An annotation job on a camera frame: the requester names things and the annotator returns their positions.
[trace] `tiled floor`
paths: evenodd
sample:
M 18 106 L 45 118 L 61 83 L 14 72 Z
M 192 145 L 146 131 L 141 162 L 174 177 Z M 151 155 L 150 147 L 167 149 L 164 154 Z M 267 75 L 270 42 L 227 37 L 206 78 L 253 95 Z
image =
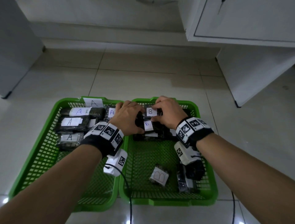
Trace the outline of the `tiled floor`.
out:
M 1 200 L 8 194 L 54 103 L 64 97 L 85 95 L 120 100 L 167 95 L 193 101 L 215 132 L 295 179 L 294 93 L 295 70 L 290 69 L 237 109 L 215 60 L 48 50 L 9 99 L 0 100 Z M 134 223 L 231 223 L 231 191 L 217 175 L 216 181 L 219 196 L 215 205 L 134 206 Z M 126 223 L 128 214 L 128 204 L 118 199 L 104 213 L 75 213 L 68 223 Z M 258 223 L 236 201 L 235 223 L 245 222 Z

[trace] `finger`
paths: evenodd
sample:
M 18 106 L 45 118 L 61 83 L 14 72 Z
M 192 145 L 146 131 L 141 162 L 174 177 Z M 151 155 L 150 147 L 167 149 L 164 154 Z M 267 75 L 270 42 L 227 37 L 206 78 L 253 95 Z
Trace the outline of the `finger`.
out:
M 137 102 L 131 102 L 131 103 L 128 104 L 128 107 L 134 107 L 136 105 L 137 105 Z
M 155 109 L 158 109 L 158 108 L 162 108 L 162 105 L 163 103 L 162 102 L 158 102 L 156 103 L 155 105 L 152 105 L 152 108 L 155 110 Z
M 158 121 L 158 122 L 162 123 L 161 120 L 162 120 L 162 116 L 154 116 L 154 117 L 151 118 L 152 122 L 157 122 Z
M 123 102 L 119 102 L 116 104 L 116 113 L 121 109 Z
M 136 109 L 137 109 L 137 111 L 141 111 L 142 113 L 144 113 L 144 112 L 145 112 L 145 109 L 144 109 L 144 107 L 143 107 L 143 106 L 141 106 L 141 105 L 137 105 L 137 106 L 136 106 Z
M 126 101 L 123 103 L 123 106 L 122 106 L 122 107 L 126 107 L 126 106 L 128 106 L 130 103 L 131 103 L 130 100 L 126 100 Z
M 167 96 L 160 96 L 160 97 L 156 100 L 156 103 L 161 102 L 161 101 L 166 100 L 166 99 L 168 99 Z
M 137 127 L 137 134 L 144 134 L 144 133 L 145 131 L 142 128 Z

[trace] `right hand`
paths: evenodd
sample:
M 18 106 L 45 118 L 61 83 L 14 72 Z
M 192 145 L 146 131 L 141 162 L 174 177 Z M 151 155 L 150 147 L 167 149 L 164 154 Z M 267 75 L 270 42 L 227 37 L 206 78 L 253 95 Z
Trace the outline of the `right hand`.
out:
M 167 128 L 176 130 L 179 122 L 188 117 L 188 115 L 183 111 L 179 104 L 172 98 L 166 96 L 160 96 L 156 100 L 156 104 L 152 108 L 158 109 L 161 108 L 163 111 L 163 116 L 154 116 L 151 121 L 159 121 L 161 124 L 164 124 Z

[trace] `white cabinet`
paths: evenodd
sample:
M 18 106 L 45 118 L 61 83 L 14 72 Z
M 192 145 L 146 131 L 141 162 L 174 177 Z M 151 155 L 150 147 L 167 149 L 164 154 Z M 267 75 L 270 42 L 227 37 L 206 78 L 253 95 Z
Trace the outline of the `white cabinet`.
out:
M 189 41 L 295 46 L 294 0 L 180 0 Z

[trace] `hand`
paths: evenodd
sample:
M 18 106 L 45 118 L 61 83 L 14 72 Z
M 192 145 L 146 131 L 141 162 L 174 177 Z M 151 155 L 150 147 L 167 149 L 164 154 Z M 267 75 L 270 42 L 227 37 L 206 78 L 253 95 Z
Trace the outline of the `hand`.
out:
M 167 128 L 176 130 L 177 125 L 183 119 L 188 117 L 179 104 L 172 98 L 166 96 L 160 96 L 156 100 L 156 104 L 152 106 L 155 110 L 161 108 L 163 116 L 154 116 L 151 121 L 159 121 L 164 124 Z
M 109 121 L 120 129 L 125 136 L 131 134 L 144 134 L 144 130 L 135 125 L 138 112 L 145 112 L 145 109 L 137 102 L 125 101 L 116 104 L 116 113 Z

